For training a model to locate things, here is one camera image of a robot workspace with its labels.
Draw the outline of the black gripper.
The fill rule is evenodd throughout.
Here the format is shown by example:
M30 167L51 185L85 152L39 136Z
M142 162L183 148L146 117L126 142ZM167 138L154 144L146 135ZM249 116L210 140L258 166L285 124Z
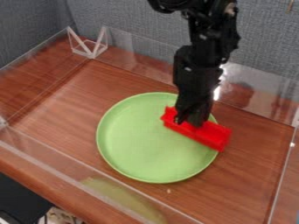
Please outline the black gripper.
M209 120L214 90L221 84L222 69L199 66L193 57L193 47L185 45L174 56L173 83L179 95L175 103L178 124L190 123L201 127Z

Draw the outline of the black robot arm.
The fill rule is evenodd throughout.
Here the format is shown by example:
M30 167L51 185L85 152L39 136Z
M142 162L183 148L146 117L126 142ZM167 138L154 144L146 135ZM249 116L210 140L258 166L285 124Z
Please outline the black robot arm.
M201 127L209 120L214 91L231 53L239 48L238 0L147 0L163 14L182 13L191 43L174 55L173 83L178 87L177 123Z

